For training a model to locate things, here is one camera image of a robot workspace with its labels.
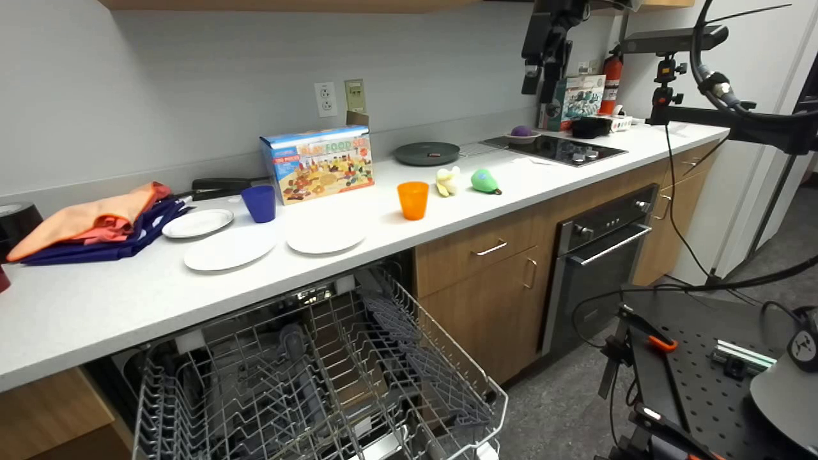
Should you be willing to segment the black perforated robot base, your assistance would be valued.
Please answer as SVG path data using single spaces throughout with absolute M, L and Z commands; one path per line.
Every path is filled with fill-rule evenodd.
M 620 288 L 601 397 L 634 368 L 608 460 L 816 460 L 816 309 Z

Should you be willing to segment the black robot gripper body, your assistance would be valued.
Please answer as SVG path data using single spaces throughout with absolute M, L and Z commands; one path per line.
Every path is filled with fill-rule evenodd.
M 526 66 L 554 61 L 567 34 L 585 19 L 588 0 L 535 0 L 522 60 Z

